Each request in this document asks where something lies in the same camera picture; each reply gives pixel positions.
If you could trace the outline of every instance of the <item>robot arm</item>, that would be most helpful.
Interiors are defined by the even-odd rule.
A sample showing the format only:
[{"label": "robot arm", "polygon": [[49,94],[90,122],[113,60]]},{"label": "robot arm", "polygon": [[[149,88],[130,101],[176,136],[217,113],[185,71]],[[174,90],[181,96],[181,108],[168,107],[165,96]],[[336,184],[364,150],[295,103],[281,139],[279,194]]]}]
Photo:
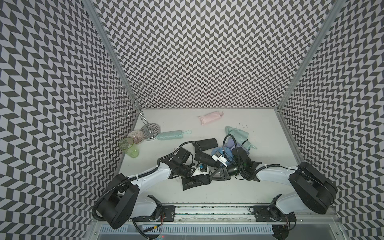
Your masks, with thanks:
[{"label": "robot arm", "polygon": [[[247,180],[272,181],[292,186],[295,191],[290,194],[277,195],[270,204],[270,214],[275,220],[294,211],[310,209],[319,214],[325,214],[333,203],[337,189],[336,186],[317,171],[309,163],[303,162],[294,167],[281,167],[279,164],[262,166],[260,162],[254,162],[240,150],[237,152],[241,164],[236,166],[222,166],[211,176],[220,170],[220,180],[229,180],[230,176],[241,174]],[[106,192],[99,199],[92,214],[96,220],[106,220],[113,229],[122,226],[128,219],[139,216],[150,216],[153,220],[160,216],[162,204],[153,196],[146,196],[145,191],[154,184],[171,179],[175,176],[189,178],[189,173],[194,166],[185,165],[190,152],[179,148],[176,155],[160,158],[158,165],[144,173],[129,178],[118,174],[107,187]]]}]

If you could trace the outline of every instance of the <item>black and white zigzag wall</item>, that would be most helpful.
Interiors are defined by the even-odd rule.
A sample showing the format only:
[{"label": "black and white zigzag wall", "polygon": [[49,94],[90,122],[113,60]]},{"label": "black and white zigzag wall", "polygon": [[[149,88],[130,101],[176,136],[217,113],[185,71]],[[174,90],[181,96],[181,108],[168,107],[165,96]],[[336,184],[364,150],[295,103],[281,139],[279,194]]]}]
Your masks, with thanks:
[{"label": "black and white zigzag wall", "polygon": [[0,90],[0,239],[80,239],[134,119],[80,0],[0,1]]},{"label": "black and white zigzag wall", "polygon": [[283,109],[304,158],[336,182],[352,239],[384,239],[383,24],[383,1],[347,1]]},{"label": "black and white zigzag wall", "polygon": [[333,0],[94,0],[151,108],[275,107]]}]

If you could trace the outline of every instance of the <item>white table surface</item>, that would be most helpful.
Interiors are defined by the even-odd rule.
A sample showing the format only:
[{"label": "white table surface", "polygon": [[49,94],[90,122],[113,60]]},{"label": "white table surface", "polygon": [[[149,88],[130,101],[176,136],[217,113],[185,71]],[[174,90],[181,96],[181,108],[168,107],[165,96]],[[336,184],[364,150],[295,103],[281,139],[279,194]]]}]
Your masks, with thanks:
[{"label": "white table surface", "polygon": [[[198,116],[214,111],[223,111],[225,114],[220,120],[202,126]],[[144,114],[149,122],[159,124],[162,132],[191,130],[192,134],[183,135],[182,139],[143,141],[138,145],[140,154],[137,158],[125,155],[120,168],[120,173],[125,176],[154,167],[159,157],[171,153],[186,141],[215,138],[218,145],[222,146],[225,126],[249,133],[249,141],[258,148],[250,150],[251,160],[263,164],[297,165],[273,109],[147,109]],[[139,119],[135,129],[143,125]],[[191,144],[183,147],[194,155]],[[162,203],[269,203],[277,194],[292,191],[292,187],[283,184],[237,180],[234,177],[225,182],[212,181],[210,185],[183,191],[181,178],[178,177],[155,184],[147,190],[147,194],[155,196]]]}]

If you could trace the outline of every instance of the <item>metal bracket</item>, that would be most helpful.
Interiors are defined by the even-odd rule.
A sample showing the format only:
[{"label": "metal bracket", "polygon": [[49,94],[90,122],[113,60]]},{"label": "metal bracket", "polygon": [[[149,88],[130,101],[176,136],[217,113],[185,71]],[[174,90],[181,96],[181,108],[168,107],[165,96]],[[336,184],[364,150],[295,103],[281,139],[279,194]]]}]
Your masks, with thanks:
[{"label": "metal bracket", "polygon": [[230,180],[231,177],[229,176],[229,173],[226,167],[219,167],[209,176],[209,179],[212,181],[227,181],[227,180]]},{"label": "metal bracket", "polygon": [[[270,213],[268,211],[268,205],[260,206],[255,205],[253,206],[253,214],[255,215],[257,222],[272,222],[274,221],[272,218],[270,218]],[[294,214],[287,215],[289,222],[295,222],[296,216]],[[281,221],[275,221],[276,223],[286,223],[286,221],[283,219]]]},{"label": "metal bracket", "polygon": [[[176,206],[173,206],[173,205],[163,205],[161,207],[161,215],[164,213],[165,214],[165,217],[164,217],[164,222],[173,222],[173,220],[175,219],[175,209],[176,209]],[[134,220],[136,222],[159,222],[160,220],[157,220],[154,221],[153,219],[150,219],[150,217],[147,217],[147,216],[141,216],[141,217],[135,217]]]}]

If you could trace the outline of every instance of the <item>green plastic cup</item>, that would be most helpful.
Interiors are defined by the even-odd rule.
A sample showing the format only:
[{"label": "green plastic cup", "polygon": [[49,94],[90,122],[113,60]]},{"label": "green plastic cup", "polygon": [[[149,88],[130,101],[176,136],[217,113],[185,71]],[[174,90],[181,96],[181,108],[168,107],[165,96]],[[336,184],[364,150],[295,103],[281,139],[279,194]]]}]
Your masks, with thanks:
[{"label": "green plastic cup", "polygon": [[139,155],[139,149],[137,148],[135,141],[130,137],[120,140],[119,148],[131,158],[135,158]]}]

